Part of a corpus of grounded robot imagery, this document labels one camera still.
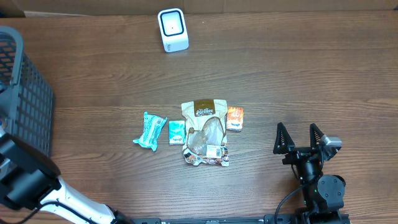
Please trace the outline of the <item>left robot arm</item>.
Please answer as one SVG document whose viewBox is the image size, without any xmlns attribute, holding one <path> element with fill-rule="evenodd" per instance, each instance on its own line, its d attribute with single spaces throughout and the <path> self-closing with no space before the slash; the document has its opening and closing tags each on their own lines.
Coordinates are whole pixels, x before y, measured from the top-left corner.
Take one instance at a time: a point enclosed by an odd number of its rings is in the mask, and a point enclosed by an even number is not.
<svg viewBox="0 0 398 224">
<path fill-rule="evenodd" d="M 1 204 L 56 214 L 72 223 L 132 223 L 111 207 L 95 202 L 61 177 L 57 165 L 36 148 L 1 130 Z"/>
</svg>

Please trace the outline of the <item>teal tissue pack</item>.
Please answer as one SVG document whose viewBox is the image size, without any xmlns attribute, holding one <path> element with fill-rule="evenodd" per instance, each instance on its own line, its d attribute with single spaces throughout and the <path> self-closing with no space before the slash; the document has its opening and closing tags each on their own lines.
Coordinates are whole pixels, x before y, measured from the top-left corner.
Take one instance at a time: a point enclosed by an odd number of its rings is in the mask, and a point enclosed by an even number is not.
<svg viewBox="0 0 398 224">
<path fill-rule="evenodd" d="M 185 121 L 169 122 L 169 144 L 184 145 L 186 138 Z"/>
</svg>

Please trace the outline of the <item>teal snack bar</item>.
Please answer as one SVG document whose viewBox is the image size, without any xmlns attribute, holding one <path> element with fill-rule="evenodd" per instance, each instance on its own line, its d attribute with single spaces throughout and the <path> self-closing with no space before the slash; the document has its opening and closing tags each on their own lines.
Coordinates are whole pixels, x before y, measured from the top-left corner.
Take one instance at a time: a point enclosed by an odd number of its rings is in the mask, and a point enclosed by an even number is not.
<svg viewBox="0 0 398 224">
<path fill-rule="evenodd" d="M 158 138 L 165 126 L 168 118 L 144 112 L 143 133 L 138 139 L 134 139 L 133 143 L 139 144 L 143 148 L 152 149 L 154 152 L 158 148 Z"/>
</svg>

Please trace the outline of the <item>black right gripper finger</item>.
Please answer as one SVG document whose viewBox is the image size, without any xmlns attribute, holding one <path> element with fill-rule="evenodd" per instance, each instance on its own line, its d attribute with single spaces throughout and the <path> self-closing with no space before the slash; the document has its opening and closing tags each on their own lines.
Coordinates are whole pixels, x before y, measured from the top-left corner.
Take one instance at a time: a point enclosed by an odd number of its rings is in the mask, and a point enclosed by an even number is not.
<svg viewBox="0 0 398 224">
<path fill-rule="evenodd" d="M 282 122 L 277 124 L 277 134 L 273 154 L 287 154 L 295 147 L 295 143 Z"/>
<path fill-rule="evenodd" d="M 316 148 L 319 145 L 321 138 L 323 137 L 323 133 L 317 127 L 315 123 L 310 125 L 310 147 Z"/>
</svg>

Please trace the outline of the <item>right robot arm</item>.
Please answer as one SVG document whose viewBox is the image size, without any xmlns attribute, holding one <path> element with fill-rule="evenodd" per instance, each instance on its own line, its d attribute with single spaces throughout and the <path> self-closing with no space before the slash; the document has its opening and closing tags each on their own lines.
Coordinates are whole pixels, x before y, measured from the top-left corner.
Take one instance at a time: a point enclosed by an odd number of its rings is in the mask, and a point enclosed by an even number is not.
<svg viewBox="0 0 398 224">
<path fill-rule="evenodd" d="M 289 216 L 291 223 L 349 223 L 349 216 L 340 213 L 344 207 L 346 182 L 339 175 L 325 175 L 325 161 L 332 159 L 342 148 L 337 136 L 327 136 L 310 125 L 310 145 L 297 147 L 283 123 L 277 124 L 273 153 L 283 154 L 282 163 L 289 165 L 300 186 L 278 204 L 273 222 L 277 223 L 283 204 L 298 192 L 303 194 L 305 206 Z"/>
</svg>

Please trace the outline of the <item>brown snack pouch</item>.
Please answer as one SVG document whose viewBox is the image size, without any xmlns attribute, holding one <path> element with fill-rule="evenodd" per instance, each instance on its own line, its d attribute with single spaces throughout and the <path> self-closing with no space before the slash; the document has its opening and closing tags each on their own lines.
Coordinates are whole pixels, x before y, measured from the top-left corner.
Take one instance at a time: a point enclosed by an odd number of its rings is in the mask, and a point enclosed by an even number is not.
<svg viewBox="0 0 398 224">
<path fill-rule="evenodd" d="M 186 137 L 183 158 L 193 166 L 229 166 L 226 100 L 195 100 L 181 104 Z"/>
</svg>

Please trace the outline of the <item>orange tissue pack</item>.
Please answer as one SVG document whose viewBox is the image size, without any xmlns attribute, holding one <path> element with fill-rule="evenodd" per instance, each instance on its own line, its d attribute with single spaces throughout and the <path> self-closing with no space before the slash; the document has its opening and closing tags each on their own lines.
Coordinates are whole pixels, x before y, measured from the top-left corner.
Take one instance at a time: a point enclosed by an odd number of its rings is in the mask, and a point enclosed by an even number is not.
<svg viewBox="0 0 398 224">
<path fill-rule="evenodd" d="M 244 108 L 228 107 L 226 129 L 240 132 L 243 129 Z"/>
</svg>

